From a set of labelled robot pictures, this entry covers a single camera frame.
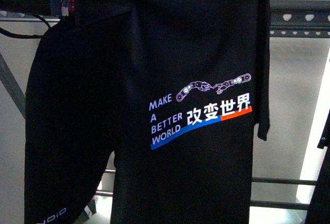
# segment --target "shirt sleeve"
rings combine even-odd
[[[269,121],[270,1],[258,0],[256,119],[258,137],[267,140]]]
[[[321,135],[318,148],[324,149],[324,147],[329,147],[329,139],[330,139],[330,111],[328,114],[328,118],[325,122],[324,130]]]

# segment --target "metal bar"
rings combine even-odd
[[[270,178],[252,178],[254,183],[271,183],[271,184],[297,184],[297,185],[313,185],[317,184],[317,181],[312,180],[298,180],[298,179],[270,179]]]
[[[113,197],[110,191],[98,190],[96,196]],[[250,203],[251,207],[269,207],[272,209],[287,209],[287,210],[308,210],[309,204],[290,203],[290,202],[270,202],[270,201],[254,201]]]
[[[105,169],[104,173],[115,174],[116,173],[116,170]]]
[[[113,197],[113,193],[110,191],[104,191],[104,190],[97,190],[95,193],[96,196],[101,197]]]
[[[270,0],[271,10],[329,11],[330,1]]]
[[[270,201],[251,201],[251,207],[269,207],[272,209],[286,210],[308,210],[309,204],[289,203],[289,202],[270,202]]]
[[[59,19],[46,19],[47,22],[58,23]],[[0,22],[41,22],[39,19],[35,18],[0,18]]]
[[[0,81],[4,84],[15,105],[25,118],[25,95],[0,53]]]

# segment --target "black t-shirt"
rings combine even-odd
[[[112,151],[111,223],[248,223],[254,125],[264,140],[269,128],[269,0],[123,3],[40,42],[25,224],[72,223]]]
[[[330,220],[330,112],[318,148],[328,147],[319,173],[317,186],[307,211],[306,224],[324,224]]]

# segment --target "printed graphic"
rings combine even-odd
[[[199,91],[208,91],[212,86],[207,82],[191,82],[188,86],[184,87],[177,95],[176,100],[181,102],[190,93],[191,89],[197,88]]]
[[[191,82],[188,86],[184,87],[177,95],[176,95],[176,100],[178,102],[181,102],[187,95],[190,93],[191,89],[197,88],[200,91],[208,91],[211,88],[217,89],[217,94],[221,94],[224,90],[228,89],[230,86],[233,85],[239,85],[245,82],[249,82],[251,80],[251,75],[246,73],[244,75],[240,75],[235,79],[230,79],[228,81],[225,81],[220,84],[216,84],[214,86],[211,86],[207,82],[202,82],[202,81],[196,81],[196,82]]]
[[[250,103],[250,94],[246,93],[237,96],[235,100],[222,100],[220,106],[218,103],[210,103],[203,108],[194,108],[186,112],[186,115],[178,113],[164,119],[151,127],[151,134],[154,135],[151,149],[157,149],[194,129],[251,113]]]
[[[217,94],[221,94],[224,90],[228,89],[228,87],[233,86],[233,85],[239,85],[245,82],[249,82],[251,80],[251,75],[248,73],[238,76],[236,79],[230,79],[228,81],[225,81],[224,83],[221,84],[216,84],[212,88],[218,88]]]

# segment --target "logo print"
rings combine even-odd
[[[214,86],[211,86],[207,82],[202,81],[195,81],[191,82],[188,86],[184,87],[177,95],[176,100],[178,102],[181,102],[187,95],[190,93],[191,89],[197,88],[199,91],[209,91],[210,89],[217,89],[217,94],[221,94],[224,90],[228,89],[231,86],[239,85],[245,82],[249,82],[251,80],[251,75],[246,73],[244,75],[240,75],[236,77],[235,79],[230,79],[228,81],[225,81],[220,84],[216,84]]]

